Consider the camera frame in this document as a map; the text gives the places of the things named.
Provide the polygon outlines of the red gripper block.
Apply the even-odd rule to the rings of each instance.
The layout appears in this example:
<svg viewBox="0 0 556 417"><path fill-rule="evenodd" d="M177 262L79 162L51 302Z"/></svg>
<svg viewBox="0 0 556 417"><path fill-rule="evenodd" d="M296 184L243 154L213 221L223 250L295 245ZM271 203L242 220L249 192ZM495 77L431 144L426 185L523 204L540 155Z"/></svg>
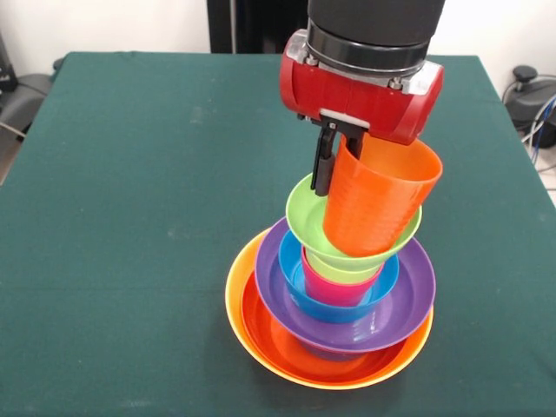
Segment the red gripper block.
<svg viewBox="0 0 556 417"><path fill-rule="evenodd" d="M361 128L346 128L347 149L361 157L365 130L369 135L408 145L424 130L444 82L444 68L426 61L401 89L364 82L337 70L323 69L283 55L280 92L285 106L320 121L324 116ZM310 188L326 196L334 170L336 125L321 126Z"/></svg>

